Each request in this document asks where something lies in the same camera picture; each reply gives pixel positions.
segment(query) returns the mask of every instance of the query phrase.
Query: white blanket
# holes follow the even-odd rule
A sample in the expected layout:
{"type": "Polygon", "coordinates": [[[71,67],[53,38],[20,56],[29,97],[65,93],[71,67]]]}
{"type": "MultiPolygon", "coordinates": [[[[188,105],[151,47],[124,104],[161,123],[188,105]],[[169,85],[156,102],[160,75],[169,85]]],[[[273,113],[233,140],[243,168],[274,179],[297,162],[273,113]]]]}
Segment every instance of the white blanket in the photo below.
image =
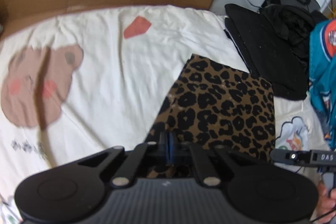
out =
{"type": "MultiPolygon", "coordinates": [[[[209,11],[124,7],[58,16],[6,38],[0,53],[2,199],[10,200],[33,173],[141,143],[192,53],[248,72],[223,29],[223,18],[209,11]],[[30,89],[46,58],[41,118],[30,89]],[[23,111],[12,111],[18,106],[23,111]]],[[[274,105],[277,147],[327,149],[309,98],[275,98],[274,105]]]]}

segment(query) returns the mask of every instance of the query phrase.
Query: white bed sheet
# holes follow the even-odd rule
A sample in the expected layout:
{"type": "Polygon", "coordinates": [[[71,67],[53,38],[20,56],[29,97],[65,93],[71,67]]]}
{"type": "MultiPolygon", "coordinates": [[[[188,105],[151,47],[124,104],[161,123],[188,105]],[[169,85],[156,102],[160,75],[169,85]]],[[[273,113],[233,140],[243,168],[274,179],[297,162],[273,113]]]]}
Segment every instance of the white bed sheet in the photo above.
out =
{"type": "MultiPolygon", "coordinates": [[[[78,45],[83,58],[72,73],[60,117],[46,130],[15,126],[1,109],[2,198],[10,200],[18,183],[33,173],[114,145],[130,150],[141,143],[192,53],[248,72],[223,29],[223,17],[209,11],[124,7],[58,16],[6,38],[0,53],[2,85],[12,57],[24,47],[57,51],[78,45]],[[137,17],[149,28],[133,26],[130,34],[127,27],[137,17]],[[144,33],[129,37],[136,32],[144,33]]],[[[274,106],[277,147],[328,148],[309,98],[274,98],[274,106]]]]}

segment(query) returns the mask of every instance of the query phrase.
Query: circular black cover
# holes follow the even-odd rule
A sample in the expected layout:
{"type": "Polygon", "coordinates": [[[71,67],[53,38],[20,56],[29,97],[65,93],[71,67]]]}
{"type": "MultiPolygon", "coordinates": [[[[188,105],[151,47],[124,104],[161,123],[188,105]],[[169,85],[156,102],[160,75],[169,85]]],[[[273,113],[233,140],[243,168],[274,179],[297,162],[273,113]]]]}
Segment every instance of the circular black cover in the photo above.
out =
{"type": "Polygon", "coordinates": [[[104,184],[94,169],[65,165],[24,180],[16,189],[15,202],[25,218],[62,223],[83,218],[104,195],[104,184]]]}
{"type": "Polygon", "coordinates": [[[249,218],[266,223],[291,223],[310,218],[318,201],[306,177],[272,165],[241,168],[228,184],[231,204],[249,218]]]}

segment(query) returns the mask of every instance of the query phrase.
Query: brown bear face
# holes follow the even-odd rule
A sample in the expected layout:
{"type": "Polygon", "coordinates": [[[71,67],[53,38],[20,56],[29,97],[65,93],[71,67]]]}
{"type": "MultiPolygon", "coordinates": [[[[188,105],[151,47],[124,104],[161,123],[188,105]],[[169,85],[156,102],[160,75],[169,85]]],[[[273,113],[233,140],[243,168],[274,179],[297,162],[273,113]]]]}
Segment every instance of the brown bear face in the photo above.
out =
{"type": "Polygon", "coordinates": [[[1,90],[1,107],[18,127],[42,129],[57,120],[67,98],[72,73],[83,60],[78,45],[53,50],[23,48],[10,61],[1,90]]]}

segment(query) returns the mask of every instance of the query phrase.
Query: leopard print fabric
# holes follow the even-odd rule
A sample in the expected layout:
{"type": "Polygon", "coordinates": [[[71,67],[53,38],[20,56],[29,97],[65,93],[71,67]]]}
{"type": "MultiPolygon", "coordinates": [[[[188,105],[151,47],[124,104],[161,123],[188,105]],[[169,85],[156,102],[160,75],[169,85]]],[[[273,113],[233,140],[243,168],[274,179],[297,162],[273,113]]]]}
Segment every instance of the leopard print fabric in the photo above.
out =
{"type": "Polygon", "coordinates": [[[158,141],[160,132],[204,149],[221,144],[269,161],[275,145],[273,88],[261,77],[192,55],[146,141],[158,141]]]}

